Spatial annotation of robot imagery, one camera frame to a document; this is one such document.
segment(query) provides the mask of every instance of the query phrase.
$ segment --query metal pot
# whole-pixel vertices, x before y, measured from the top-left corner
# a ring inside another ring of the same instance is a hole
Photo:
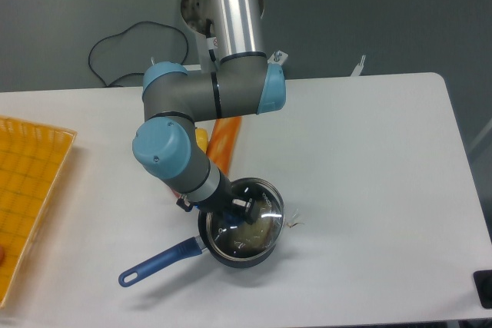
[[[247,224],[228,214],[198,215],[199,236],[191,237],[140,263],[120,275],[122,287],[129,287],[171,264],[202,254],[233,268],[249,268],[265,260],[274,250],[284,227],[284,202],[277,189],[259,178],[242,178],[231,183],[232,192],[251,198],[260,206],[260,216]]]

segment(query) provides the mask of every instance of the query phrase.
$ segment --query black cable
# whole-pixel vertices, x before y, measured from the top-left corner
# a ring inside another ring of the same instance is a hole
[[[106,83],[106,81],[104,80],[103,77],[101,77],[99,75],[98,72],[96,72],[94,70],[94,68],[92,67],[92,63],[91,63],[91,56],[92,56],[92,52],[94,51],[94,49],[99,45],[101,44],[103,41],[106,41],[110,38],[117,38],[118,36],[123,36],[124,34],[126,34],[128,31],[132,30],[133,28],[139,26],[139,25],[155,25],[155,26],[160,26],[160,27],[164,27],[164,28],[170,28],[171,30],[174,30],[174,31],[177,31],[179,32],[179,34],[181,36],[183,36],[183,39],[184,39],[184,42],[186,43],[186,52],[184,54],[184,57],[183,57],[183,60],[181,61],[180,65],[184,64],[184,62],[186,61],[186,58],[188,57],[188,52],[189,52],[189,48],[190,48],[190,45],[188,44],[188,39],[186,38],[186,35],[184,34],[184,32],[182,30],[180,30],[179,28],[176,28],[174,26],[170,26],[170,25],[165,25],[163,23],[158,23],[158,22],[153,22],[153,21],[140,21],[140,22],[137,22],[135,23],[134,25],[131,25],[130,27],[128,27],[126,30],[120,32],[119,34],[116,34],[116,35],[110,35],[110,36],[106,36],[105,38],[102,38],[101,40],[99,40],[98,42],[96,42],[94,44],[94,46],[92,47],[91,51],[89,52],[89,56],[88,56],[88,65],[89,65],[89,69],[91,70],[91,72],[95,75],[95,77],[99,78],[99,80],[103,83],[103,85],[105,86],[105,88],[115,88],[115,87],[118,87],[118,88],[121,88],[122,86],[119,85],[119,84],[116,84],[117,82],[121,81],[122,79],[124,78],[127,78],[127,77],[130,77],[130,76],[143,76],[144,73],[143,72],[132,72],[132,73],[127,73],[126,75],[122,75],[118,78],[116,78],[114,81],[110,82],[109,84]]]

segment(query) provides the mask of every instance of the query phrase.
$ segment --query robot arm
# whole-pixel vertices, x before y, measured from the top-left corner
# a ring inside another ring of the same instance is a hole
[[[157,63],[144,76],[145,123],[133,141],[152,175],[204,212],[227,212],[252,224],[258,209],[231,192],[228,178],[196,145],[194,123],[281,109],[285,79],[264,53],[258,0],[211,0],[220,69],[189,76]]]

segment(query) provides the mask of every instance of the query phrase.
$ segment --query orange object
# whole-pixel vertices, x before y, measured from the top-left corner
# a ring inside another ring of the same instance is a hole
[[[207,156],[226,176],[231,167],[232,154],[238,139],[241,121],[241,117],[217,119],[208,143]]]
[[[0,116],[0,308],[42,222],[75,135],[64,128]]]

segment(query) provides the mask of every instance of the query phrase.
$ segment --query light blue joint cap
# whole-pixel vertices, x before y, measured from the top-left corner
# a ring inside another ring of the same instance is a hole
[[[164,76],[168,73],[184,73],[188,74],[185,67],[178,63],[171,63],[170,61],[161,61],[153,66],[151,66],[144,74],[144,89],[141,96],[144,97],[145,90],[151,85],[152,82],[157,80],[159,77]]]
[[[132,149],[147,172],[162,180],[181,174],[191,156],[191,142],[185,129],[167,117],[152,118],[140,126]]]
[[[256,114],[281,110],[285,105],[286,97],[284,71],[280,65],[270,63]]]

